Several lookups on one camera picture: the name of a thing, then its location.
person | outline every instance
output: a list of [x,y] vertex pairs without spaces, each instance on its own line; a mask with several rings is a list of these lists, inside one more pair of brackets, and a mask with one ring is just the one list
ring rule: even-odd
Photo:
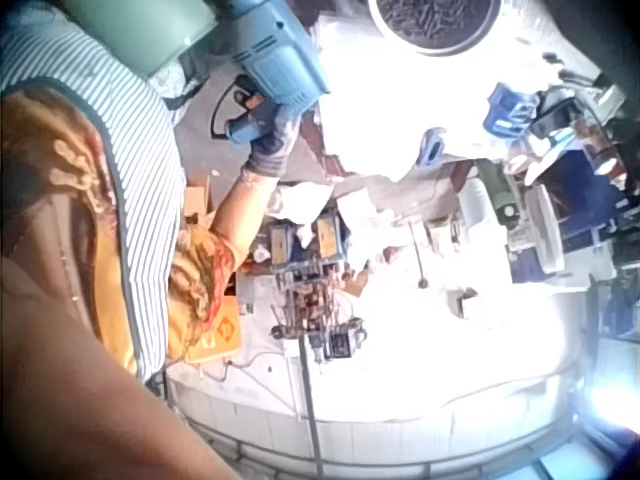
[[28,473],[236,478],[142,386],[211,328],[286,169],[280,108],[210,229],[162,99],[48,3],[5,15],[3,441]]

cable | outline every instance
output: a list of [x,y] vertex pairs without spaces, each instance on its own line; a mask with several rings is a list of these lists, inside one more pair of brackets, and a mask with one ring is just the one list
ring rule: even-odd
[[229,95],[229,92],[231,91],[231,89],[234,87],[234,85],[236,84],[235,80],[233,82],[231,82],[231,84],[225,88],[224,92],[222,92],[222,95],[220,95],[220,97],[218,98],[218,103],[216,103],[216,107],[213,109],[213,114],[211,115],[211,125],[209,127],[209,132],[211,133],[211,138],[213,138],[214,140],[229,140],[229,137],[227,137],[226,133],[217,133],[215,124],[216,124],[216,116],[218,115],[218,110],[220,110],[220,105],[222,105],[222,102],[224,101],[224,99],[227,97],[227,95]]
[[251,359],[247,363],[244,363],[244,364],[235,364],[235,363],[233,363],[232,360],[226,361],[226,362],[224,362],[224,370],[222,371],[222,376],[221,377],[216,377],[215,375],[211,375],[206,370],[203,370],[203,369],[199,368],[199,366],[196,366],[196,365],[194,365],[192,363],[186,363],[185,362],[185,365],[189,365],[191,368],[194,368],[194,369],[198,370],[198,372],[201,372],[205,377],[207,377],[210,380],[213,380],[214,382],[224,383],[227,380],[227,376],[229,374],[229,367],[234,367],[234,368],[237,368],[238,370],[243,370],[245,368],[249,368],[251,365],[253,365],[253,362],[255,362],[256,359],[258,359],[259,357],[261,357],[263,355],[281,355],[281,356],[284,356],[284,353],[276,352],[276,351],[273,351],[273,350],[265,350],[264,352],[256,353],[253,357],[251,357]]

electrical wires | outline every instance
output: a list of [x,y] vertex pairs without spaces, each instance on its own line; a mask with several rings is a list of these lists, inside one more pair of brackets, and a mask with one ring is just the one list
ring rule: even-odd
[[218,116],[218,110],[220,110],[220,106],[222,105],[222,102],[224,101],[225,98],[227,98],[227,95],[229,95],[229,92],[235,86],[235,84],[236,84],[235,81],[233,81],[227,88],[225,88],[224,92],[222,92],[222,95],[220,95],[220,98],[218,98],[216,107],[213,109],[213,114],[211,115],[211,125],[209,127],[209,132],[211,133],[211,138],[213,138],[214,140],[229,139],[226,133],[216,132],[216,117]]
[[278,395],[275,391],[273,391],[271,388],[269,388],[266,384],[264,384],[262,381],[260,381],[258,378],[256,378],[254,375],[252,375],[251,373],[247,372],[246,369],[249,368],[251,365],[253,365],[253,363],[260,357],[264,356],[264,355],[278,355],[278,356],[284,356],[284,354],[282,352],[276,352],[273,350],[266,350],[263,352],[258,352],[256,353],[253,357],[251,357],[251,359],[246,362],[246,363],[233,363],[233,361],[228,361],[225,362],[224,364],[224,370],[222,372],[222,376],[220,377],[216,377],[215,375],[210,374],[209,372],[200,369],[198,367],[196,367],[193,364],[188,363],[187,365],[189,365],[192,368],[197,369],[199,372],[201,372],[206,378],[208,378],[209,380],[213,380],[214,382],[218,382],[218,383],[224,383],[229,375],[229,367],[233,367],[239,371],[241,371],[243,374],[245,374],[247,377],[249,377],[251,380],[253,380],[254,383],[258,384],[260,387],[262,387],[267,393],[269,393],[269,395],[271,395],[274,399],[276,399],[280,404],[282,404],[284,407],[287,408],[287,410],[289,410],[291,413],[298,415],[298,412],[296,411],[296,409],[294,407],[292,407],[291,405],[289,405],[289,403],[287,403],[286,400],[284,400],[282,397],[280,397],[280,395]]

work glove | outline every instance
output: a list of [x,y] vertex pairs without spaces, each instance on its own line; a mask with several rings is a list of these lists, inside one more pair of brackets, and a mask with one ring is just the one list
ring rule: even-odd
[[300,116],[287,105],[279,106],[273,119],[275,128],[251,142],[245,168],[265,177],[281,177],[287,171],[287,158],[298,137]]

blue power drill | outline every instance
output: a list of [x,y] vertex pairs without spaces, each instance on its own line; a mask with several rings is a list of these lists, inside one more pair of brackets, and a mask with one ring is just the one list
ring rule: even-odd
[[[231,44],[231,58],[246,72],[246,76],[239,76],[244,77],[244,89],[254,93],[251,86],[246,86],[250,80],[255,93],[264,99],[226,122],[226,138],[238,144],[249,143],[273,130],[278,105],[290,105],[301,115],[321,95],[329,93],[326,74],[311,39],[285,0],[215,3],[227,22],[225,33]],[[213,132],[212,137],[219,138]]]

